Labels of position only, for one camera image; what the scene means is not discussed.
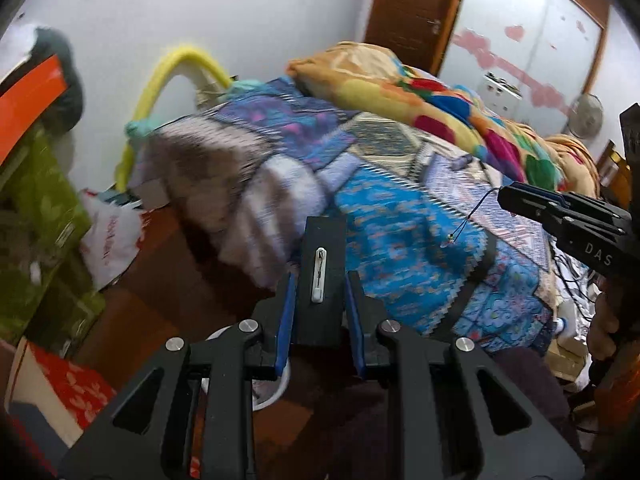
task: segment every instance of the green cloth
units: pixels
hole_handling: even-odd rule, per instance
[[[89,305],[84,310],[86,329],[104,305],[77,255],[91,219],[58,167],[39,123],[24,134],[0,168],[2,183],[0,337],[17,343],[43,305],[47,320],[39,326],[47,327],[49,334],[57,326],[60,339],[66,340],[61,330],[73,327],[65,316],[78,309],[78,299]],[[75,299],[60,290],[71,291]],[[34,330],[30,338],[40,342]]]
[[[525,163],[527,182],[532,186],[553,191],[557,189],[556,167],[550,160],[535,158],[527,155]]]

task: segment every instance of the electrical cable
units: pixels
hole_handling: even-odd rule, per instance
[[[564,263],[564,265],[569,269],[569,272],[571,272],[572,276],[574,278],[576,278],[577,280],[583,280],[584,278],[586,278],[590,272],[594,272],[592,270],[585,270],[584,274],[580,276],[579,273],[575,272],[574,269],[574,264],[572,263],[572,261],[569,259],[569,256],[567,256],[566,254],[557,254],[556,253],[556,258],[560,258],[562,263]]]
[[[554,273],[558,278],[562,278],[562,276],[558,273]],[[582,283],[582,280],[566,280],[567,283]]]
[[[575,421],[574,410],[571,410],[571,412],[569,412],[569,421],[571,422],[571,425],[577,431],[580,431],[582,433],[587,433],[587,434],[590,434],[590,435],[610,435],[611,434],[608,431],[590,430],[588,428],[584,428],[582,426],[579,426],[578,423]]]
[[[468,215],[466,215],[465,219],[462,221],[462,223],[456,227],[452,233],[449,234],[449,236],[447,236],[447,240],[449,244],[453,244],[456,242],[456,240],[458,240],[458,237],[462,234],[463,229],[466,227],[466,224],[469,222],[469,219],[471,218],[471,215],[473,213],[476,212],[476,210],[478,210],[478,208],[480,207],[480,205],[482,204],[482,202],[484,202],[484,199],[487,198],[492,192],[494,191],[500,191],[499,187],[492,187],[489,191],[487,191],[484,196],[480,199],[480,202],[478,202],[476,204],[476,206],[471,210],[471,213],[469,213]]]
[[[566,283],[568,283],[568,282],[573,282],[573,281],[576,281],[576,280],[564,280],[564,281],[565,281]],[[595,302],[595,301],[593,301],[589,296],[587,296],[587,295],[582,291],[582,289],[581,289],[580,287],[576,288],[576,289],[574,290],[574,292],[577,292],[577,293],[578,293],[578,295],[580,295],[580,297],[581,297],[581,298],[583,298],[584,300],[586,300],[586,301],[587,301],[587,303],[589,303],[589,304],[596,304],[596,302]]]
[[[590,314],[585,314],[582,310],[582,307],[580,306],[580,302],[578,301],[578,299],[574,296],[574,292],[571,290],[571,288],[569,287],[569,284],[567,283],[567,280],[564,278],[564,276],[562,275],[562,271],[560,270],[560,266],[558,265],[558,254],[556,254],[556,252],[554,251],[554,248],[551,244],[549,244],[549,248],[551,249],[551,256],[552,259],[554,261],[554,263],[556,264],[556,269],[558,270],[557,274],[559,275],[558,277],[562,280],[562,283],[564,283],[564,289],[567,291],[567,293],[569,294],[569,296],[571,297],[572,301],[575,304],[575,309],[578,311],[578,314],[580,314],[580,316],[587,321],[588,323],[590,323],[593,320],[593,316],[591,316]],[[589,301],[590,303],[595,303],[594,301],[591,301],[589,298],[587,298],[582,291],[580,290],[580,288],[577,289],[577,292],[580,293],[580,295],[587,299],[587,301]]]

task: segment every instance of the white container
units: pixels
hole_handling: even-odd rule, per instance
[[[486,75],[482,78],[477,92],[484,106],[505,119],[512,120],[515,117],[518,105],[522,101],[522,97]]]
[[[225,326],[220,330],[217,330],[209,337],[209,339],[215,339],[220,334],[222,334],[229,326]],[[282,371],[282,376],[278,377],[275,381],[258,381],[253,380],[253,399],[254,399],[254,412],[259,412],[263,410],[267,406],[271,406],[274,402],[276,402],[285,392],[287,386],[289,386],[289,379],[291,377],[291,366],[289,363],[289,359],[287,358],[287,363],[285,364],[284,370]],[[207,394],[209,393],[209,379],[202,380],[202,390]]]
[[[558,345],[577,356],[586,357],[589,349],[587,348],[586,331],[584,334],[582,333],[582,321],[578,321],[578,308],[571,300],[563,301],[558,305],[558,316],[566,321],[564,330],[558,335]]]

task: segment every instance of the wooden door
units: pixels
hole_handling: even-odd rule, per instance
[[[365,41],[393,50],[404,64],[429,70],[450,4],[451,0],[374,0]]]

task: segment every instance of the colorful quilt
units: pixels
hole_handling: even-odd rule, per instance
[[[578,140],[556,136],[557,142],[548,142],[528,126],[500,118],[468,89],[418,76],[386,48],[339,43],[292,60],[287,73],[315,96],[425,130],[518,182],[593,197],[599,192],[595,164]]]
[[[366,293],[421,333],[446,326],[449,335],[496,255],[516,262],[510,246],[488,251],[495,235],[473,221],[455,244],[443,245],[464,214],[425,188],[423,154],[428,146],[443,154],[452,148],[452,156],[460,150],[423,130],[305,96],[289,78],[163,126],[152,139],[168,194],[189,205],[183,211],[209,232],[219,259],[260,286],[274,287],[295,265],[307,216],[343,214],[347,267],[360,272]],[[470,336],[482,334],[484,346],[501,346],[495,338],[535,346],[551,316],[544,271],[518,257],[528,263],[504,272],[492,296],[503,303],[485,302],[486,316],[476,318]],[[500,330],[492,314],[503,319]],[[502,334],[516,323],[522,336]]]

